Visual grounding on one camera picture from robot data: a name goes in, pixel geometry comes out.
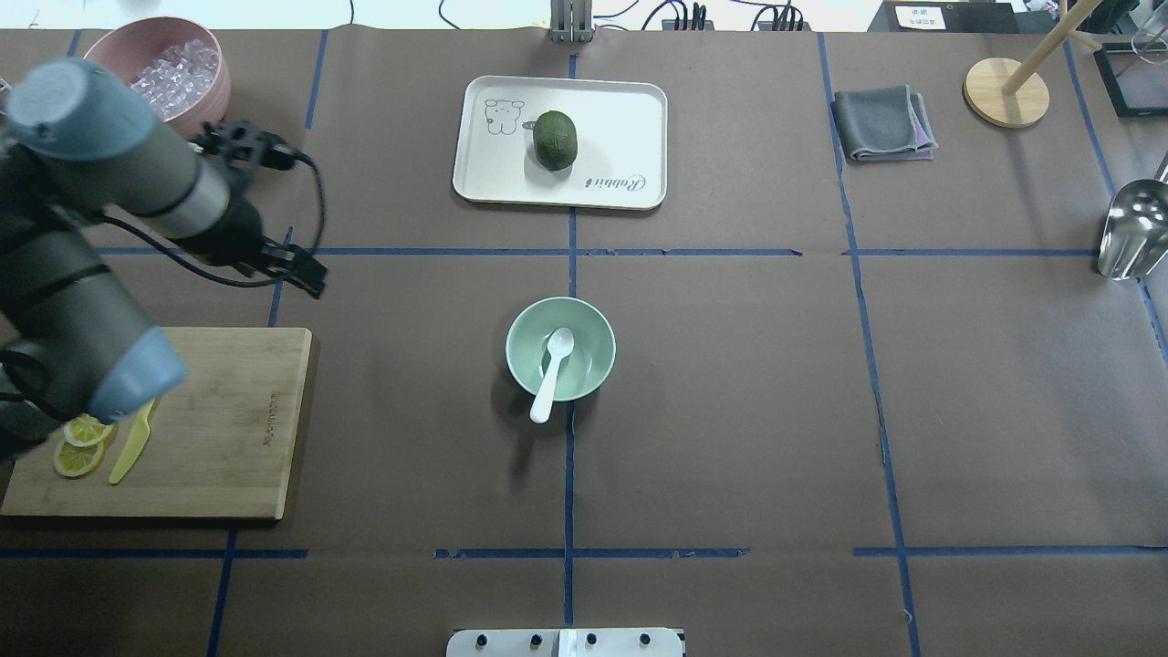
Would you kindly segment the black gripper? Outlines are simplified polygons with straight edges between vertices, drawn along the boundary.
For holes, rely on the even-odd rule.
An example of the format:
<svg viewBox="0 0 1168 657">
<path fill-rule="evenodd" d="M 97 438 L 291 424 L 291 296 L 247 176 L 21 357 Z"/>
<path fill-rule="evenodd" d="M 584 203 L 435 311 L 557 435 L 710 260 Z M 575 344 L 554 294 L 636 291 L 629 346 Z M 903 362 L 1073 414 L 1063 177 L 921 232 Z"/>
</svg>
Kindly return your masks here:
<svg viewBox="0 0 1168 657">
<path fill-rule="evenodd" d="M 321 299 L 327 286 L 327 268 L 300 245 L 267 240 L 259 212 L 243 196 L 232 198 L 215 224 L 189 237 L 187 253 L 208 267 L 234 267 L 245 275 L 262 271 L 314 299 Z"/>
</svg>

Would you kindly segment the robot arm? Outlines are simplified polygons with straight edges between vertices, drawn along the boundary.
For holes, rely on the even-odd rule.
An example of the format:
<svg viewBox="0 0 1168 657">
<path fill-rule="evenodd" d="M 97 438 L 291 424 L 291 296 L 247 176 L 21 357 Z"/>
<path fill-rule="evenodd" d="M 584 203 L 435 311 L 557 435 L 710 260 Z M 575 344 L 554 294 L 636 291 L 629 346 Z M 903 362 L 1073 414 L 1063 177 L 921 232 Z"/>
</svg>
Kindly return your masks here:
<svg viewBox="0 0 1168 657">
<path fill-rule="evenodd" d="M 320 297 L 317 249 L 264 233 L 245 198 L 258 168 L 310 157 L 249 122 L 208 123 L 185 138 L 150 103 L 86 58 L 34 68 L 5 101 L 1 452 L 29 452 L 75 417 L 104 423 L 186 378 L 186 366 L 95 245 L 92 224 L 141 238 L 222 286 L 283 282 Z"/>
</svg>

